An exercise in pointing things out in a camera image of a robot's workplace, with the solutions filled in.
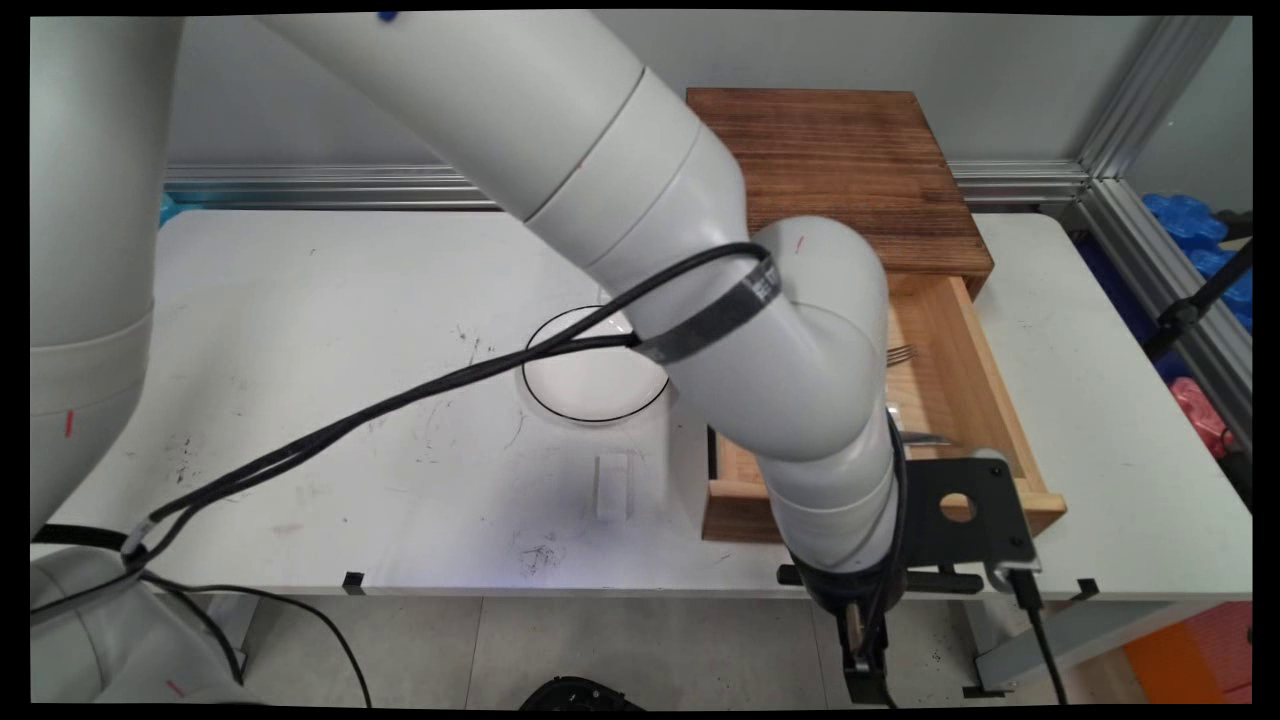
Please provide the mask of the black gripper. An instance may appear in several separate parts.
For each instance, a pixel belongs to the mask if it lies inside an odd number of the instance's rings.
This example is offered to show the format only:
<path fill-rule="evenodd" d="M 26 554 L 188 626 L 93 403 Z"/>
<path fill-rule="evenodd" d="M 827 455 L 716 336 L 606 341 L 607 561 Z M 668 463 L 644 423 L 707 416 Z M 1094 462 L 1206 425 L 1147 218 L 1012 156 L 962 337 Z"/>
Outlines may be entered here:
<path fill-rule="evenodd" d="M 842 615 L 844 679 L 854 705 L 892 707 L 886 678 L 887 644 L 867 644 L 868 626 L 882 623 L 908 588 L 908 570 L 878 562 L 860 571 L 826 571 L 800 564 L 809 597 L 824 611 Z"/>

